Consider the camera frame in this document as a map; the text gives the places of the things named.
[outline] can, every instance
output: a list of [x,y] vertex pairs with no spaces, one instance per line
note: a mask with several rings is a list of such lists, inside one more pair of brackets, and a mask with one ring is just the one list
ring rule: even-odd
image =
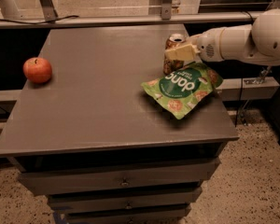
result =
[[[172,34],[166,40],[166,49],[171,49],[179,46],[181,43],[186,41],[186,37],[182,34]],[[165,75],[169,75],[170,73],[178,70],[184,66],[184,61],[179,60],[169,60],[166,56],[164,56],[164,66],[163,73]]]

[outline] snack bag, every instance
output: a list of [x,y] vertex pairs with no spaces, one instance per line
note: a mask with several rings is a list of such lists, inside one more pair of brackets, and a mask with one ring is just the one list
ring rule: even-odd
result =
[[191,63],[141,86],[163,108],[182,119],[222,82],[222,77],[206,64]]

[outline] desk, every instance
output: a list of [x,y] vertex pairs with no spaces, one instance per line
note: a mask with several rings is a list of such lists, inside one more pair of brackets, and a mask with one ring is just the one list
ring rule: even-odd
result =
[[0,157],[69,223],[183,217],[226,143],[238,138],[219,97],[174,119],[140,86],[162,76],[182,25],[52,30],[45,85],[27,81],[0,136]]

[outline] apple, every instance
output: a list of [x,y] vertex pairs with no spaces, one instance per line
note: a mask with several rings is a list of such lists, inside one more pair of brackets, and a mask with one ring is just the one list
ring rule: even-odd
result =
[[28,59],[22,69],[26,78],[36,84],[45,83],[52,76],[52,66],[48,60],[41,57]]

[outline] white robotic arm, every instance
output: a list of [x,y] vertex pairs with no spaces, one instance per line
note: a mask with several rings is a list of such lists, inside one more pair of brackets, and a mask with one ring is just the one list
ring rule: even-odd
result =
[[206,62],[238,60],[244,63],[280,65],[280,9],[264,12],[253,25],[220,27],[189,37]]

